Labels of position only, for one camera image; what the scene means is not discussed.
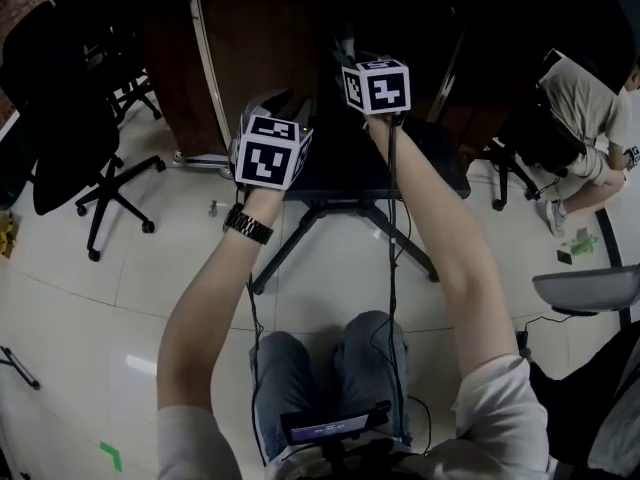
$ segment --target wristwatch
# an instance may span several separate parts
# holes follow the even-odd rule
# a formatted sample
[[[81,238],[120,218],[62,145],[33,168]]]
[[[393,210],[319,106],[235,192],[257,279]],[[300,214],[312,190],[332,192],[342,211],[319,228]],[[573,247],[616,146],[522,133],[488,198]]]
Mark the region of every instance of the wristwatch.
[[[224,220],[222,230],[226,233],[229,228],[235,229],[238,233],[242,233],[247,238],[255,240],[259,244],[266,245],[273,234],[273,229],[268,228],[256,219],[242,213],[244,206],[236,203],[227,214]]]

